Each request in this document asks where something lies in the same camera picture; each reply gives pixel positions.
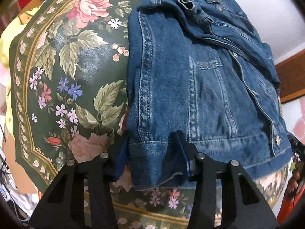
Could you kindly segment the person's left hand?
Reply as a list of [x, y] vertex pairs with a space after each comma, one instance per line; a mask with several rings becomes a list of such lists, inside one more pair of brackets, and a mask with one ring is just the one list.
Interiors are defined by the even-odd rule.
[[300, 171], [302, 170], [303, 166], [304, 166], [304, 162], [302, 162], [302, 161], [299, 161], [298, 163], [296, 163], [295, 169], [293, 170], [292, 177], [290, 178], [290, 180], [288, 181], [288, 184], [287, 184], [287, 188], [286, 188], [287, 193], [291, 193], [295, 189], [298, 188], [297, 181], [300, 179]]

